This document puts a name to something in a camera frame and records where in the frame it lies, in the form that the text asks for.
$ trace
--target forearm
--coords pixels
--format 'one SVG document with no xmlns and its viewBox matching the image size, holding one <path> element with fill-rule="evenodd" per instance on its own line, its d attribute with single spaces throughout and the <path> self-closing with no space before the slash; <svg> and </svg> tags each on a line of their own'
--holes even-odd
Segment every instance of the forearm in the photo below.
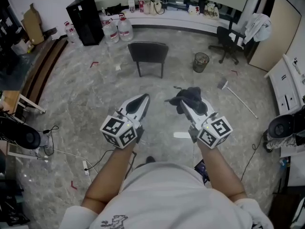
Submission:
<svg viewBox="0 0 305 229">
<path fill-rule="evenodd" d="M 134 145 L 135 141 L 124 149 L 116 148 L 113 151 L 107 163 L 88 188 L 82 206 L 90 207 L 91 210 L 100 213 L 106 204 L 118 195 Z"/>
<path fill-rule="evenodd" d="M 201 150 L 212 187 L 225 194 L 233 202 L 246 198 L 244 186 L 228 165 L 219 149 L 217 147 L 210 149 L 200 141 L 198 141 L 198 146 Z"/>
</svg>

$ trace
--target black mini fridge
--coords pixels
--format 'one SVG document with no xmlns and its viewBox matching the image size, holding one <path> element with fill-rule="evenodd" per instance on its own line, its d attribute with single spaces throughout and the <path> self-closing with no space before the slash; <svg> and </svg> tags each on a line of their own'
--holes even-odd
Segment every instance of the black mini fridge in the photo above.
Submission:
<svg viewBox="0 0 305 229">
<path fill-rule="evenodd" d="M 102 23 L 94 0 L 75 0 L 67 7 L 80 40 L 84 46 L 98 45 L 104 36 Z"/>
</svg>

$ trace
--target trash can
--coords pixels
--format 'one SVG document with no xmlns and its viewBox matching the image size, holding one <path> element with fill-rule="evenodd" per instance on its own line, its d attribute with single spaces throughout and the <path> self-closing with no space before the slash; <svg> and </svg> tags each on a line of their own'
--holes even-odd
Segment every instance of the trash can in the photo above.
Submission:
<svg viewBox="0 0 305 229">
<path fill-rule="evenodd" d="M 198 52 L 195 54 L 195 59 L 193 63 L 193 70 L 197 73 L 201 73 L 207 66 L 210 58 L 203 52 Z"/>
</svg>

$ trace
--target black bag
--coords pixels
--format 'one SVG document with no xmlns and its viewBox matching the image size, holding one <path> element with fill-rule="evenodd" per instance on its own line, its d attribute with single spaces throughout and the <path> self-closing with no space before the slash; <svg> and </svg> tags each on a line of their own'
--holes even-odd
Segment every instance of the black bag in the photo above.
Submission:
<svg viewBox="0 0 305 229">
<path fill-rule="evenodd" d="M 119 3 L 116 6 L 112 6 L 112 7 L 108 7 L 105 9 L 106 15 L 110 16 L 110 15 L 114 15 L 114 14 L 119 14 L 122 11 L 122 6 Z"/>
</svg>

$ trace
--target broom handle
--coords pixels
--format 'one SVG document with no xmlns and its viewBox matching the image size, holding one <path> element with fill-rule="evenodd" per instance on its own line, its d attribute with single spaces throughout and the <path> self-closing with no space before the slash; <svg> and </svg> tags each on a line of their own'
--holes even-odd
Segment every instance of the broom handle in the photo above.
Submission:
<svg viewBox="0 0 305 229">
<path fill-rule="evenodd" d="M 239 98 L 239 96 L 237 96 L 236 94 L 235 94 L 235 92 L 233 92 L 232 90 L 231 90 L 231 88 L 230 87 L 228 87 L 227 86 L 227 88 L 228 88 L 228 90 L 230 91 L 230 92 L 232 92 L 233 93 L 233 95 L 235 96 L 235 97 L 237 97 L 238 98 L 238 100 L 240 101 L 240 102 L 242 102 L 243 103 L 243 105 L 255 116 L 255 118 L 256 119 L 258 119 L 258 117 L 253 113 L 253 111 L 244 103 L 244 101 L 243 100 L 241 100 L 240 98 Z"/>
</svg>

